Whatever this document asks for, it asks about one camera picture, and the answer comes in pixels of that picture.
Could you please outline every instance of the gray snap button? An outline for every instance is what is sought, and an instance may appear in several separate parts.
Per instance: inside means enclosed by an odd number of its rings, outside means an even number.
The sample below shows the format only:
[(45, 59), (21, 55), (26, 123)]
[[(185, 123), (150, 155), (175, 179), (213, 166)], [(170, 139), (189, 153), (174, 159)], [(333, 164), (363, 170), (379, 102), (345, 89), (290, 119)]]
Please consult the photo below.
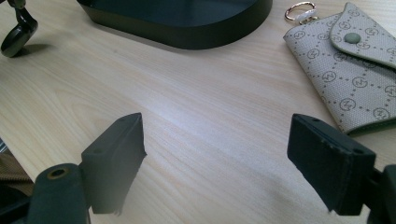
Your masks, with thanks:
[(361, 36), (356, 33), (349, 33), (344, 36), (344, 40), (349, 44), (357, 44), (361, 42)]

